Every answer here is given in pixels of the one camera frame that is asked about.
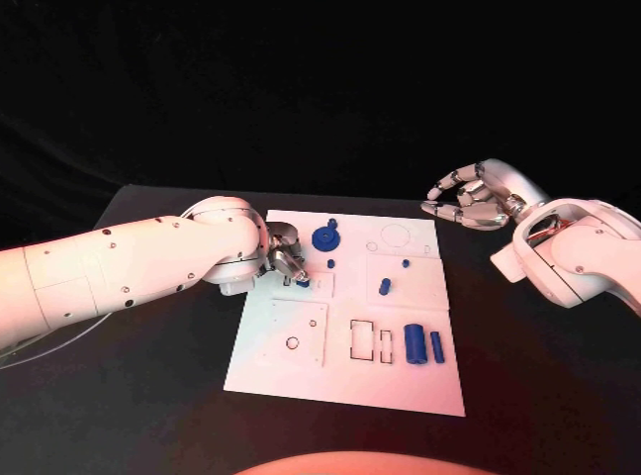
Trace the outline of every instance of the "white board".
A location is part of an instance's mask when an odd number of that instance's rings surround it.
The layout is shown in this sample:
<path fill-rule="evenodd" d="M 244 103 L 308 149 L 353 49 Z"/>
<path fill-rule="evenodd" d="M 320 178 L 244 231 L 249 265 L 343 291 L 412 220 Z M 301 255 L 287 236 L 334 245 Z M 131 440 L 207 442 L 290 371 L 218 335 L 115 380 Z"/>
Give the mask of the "white board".
<path fill-rule="evenodd" d="M 320 252 L 311 235 L 330 218 L 340 245 Z M 275 210 L 267 221 L 297 227 L 313 281 L 308 288 L 285 286 L 275 272 L 258 279 L 225 390 L 464 416 L 435 222 Z M 385 296 L 383 278 L 392 281 Z M 406 362 L 406 324 L 425 328 L 424 365 Z M 444 364 L 431 332 L 441 335 Z"/>

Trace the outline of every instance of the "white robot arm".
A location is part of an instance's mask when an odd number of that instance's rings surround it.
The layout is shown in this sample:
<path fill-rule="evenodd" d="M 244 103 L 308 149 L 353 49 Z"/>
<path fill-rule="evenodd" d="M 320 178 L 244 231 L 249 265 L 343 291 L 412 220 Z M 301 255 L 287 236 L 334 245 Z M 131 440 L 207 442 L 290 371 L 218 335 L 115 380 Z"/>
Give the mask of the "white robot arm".
<path fill-rule="evenodd" d="M 460 206 L 438 201 L 458 189 Z M 492 255 L 510 282 L 528 277 L 545 297 L 569 308 L 601 292 L 641 317 L 641 223 L 600 201 L 552 201 L 503 161 L 470 165 L 437 184 L 424 210 L 464 226 L 493 231 L 513 218 L 512 242 Z"/>
<path fill-rule="evenodd" d="M 277 269 L 308 281 L 295 228 L 267 223 L 238 198 L 213 197 L 158 217 L 0 251 L 0 349 L 34 335 L 189 289 L 223 295 Z"/>

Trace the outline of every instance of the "black curtain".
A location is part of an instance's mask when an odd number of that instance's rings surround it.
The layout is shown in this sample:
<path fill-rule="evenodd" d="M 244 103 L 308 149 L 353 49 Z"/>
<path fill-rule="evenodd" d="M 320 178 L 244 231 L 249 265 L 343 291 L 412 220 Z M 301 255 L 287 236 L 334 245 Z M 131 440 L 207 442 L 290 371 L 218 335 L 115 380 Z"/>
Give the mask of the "black curtain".
<path fill-rule="evenodd" d="M 0 248 L 128 183 L 421 199 L 487 157 L 641 219 L 641 29 L 479 8 L 0 1 Z"/>

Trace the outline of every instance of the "robotic hand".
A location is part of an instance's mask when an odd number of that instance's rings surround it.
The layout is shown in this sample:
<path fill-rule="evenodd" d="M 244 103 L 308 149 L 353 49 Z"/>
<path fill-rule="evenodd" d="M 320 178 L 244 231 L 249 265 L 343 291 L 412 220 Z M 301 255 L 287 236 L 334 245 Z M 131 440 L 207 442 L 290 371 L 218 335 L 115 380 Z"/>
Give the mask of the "robotic hand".
<path fill-rule="evenodd" d="M 435 201 L 461 182 L 460 207 Z M 595 200 L 552 201 L 507 163 L 489 159 L 438 182 L 422 209 L 483 231 L 513 218 L 512 242 L 492 255 L 509 281 L 528 277 L 567 308 L 610 292 L 641 317 L 641 223 L 616 207 Z"/>
<path fill-rule="evenodd" d="M 297 229 L 264 222 L 238 198 L 213 197 L 164 216 L 0 251 L 0 349 L 66 325 L 189 289 L 223 295 L 278 270 L 307 282 Z"/>

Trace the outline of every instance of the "small blue piece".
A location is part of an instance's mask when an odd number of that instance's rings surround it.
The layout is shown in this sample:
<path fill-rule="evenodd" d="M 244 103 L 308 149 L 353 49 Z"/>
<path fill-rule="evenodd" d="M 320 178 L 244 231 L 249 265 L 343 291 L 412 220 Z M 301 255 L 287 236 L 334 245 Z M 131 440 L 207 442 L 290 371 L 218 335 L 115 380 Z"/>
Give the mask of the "small blue piece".
<path fill-rule="evenodd" d="M 406 361 L 411 364 L 425 364 L 428 362 L 428 350 L 425 348 L 424 326 L 409 324 L 404 327 L 404 338 L 406 342 Z"/>
<path fill-rule="evenodd" d="M 379 290 L 381 295 L 388 295 L 391 285 L 392 285 L 392 281 L 389 279 L 382 279 L 381 290 Z"/>
<path fill-rule="evenodd" d="M 330 218 L 327 226 L 323 226 L 314 231 L 311 236 L 311 244 L 314 248 L 321 252 L 330 252 L 339 246 L 339 232 L 337 232 L 337 221 L 334 218 Z"/>
<path fill-rule="evenodd" d="M 443 341 L 440 340 L 440 332 L 431 332 L 432 352 L 435 353 L 435 362 L 445 362 L 445 353 L 443 352 Z"/>

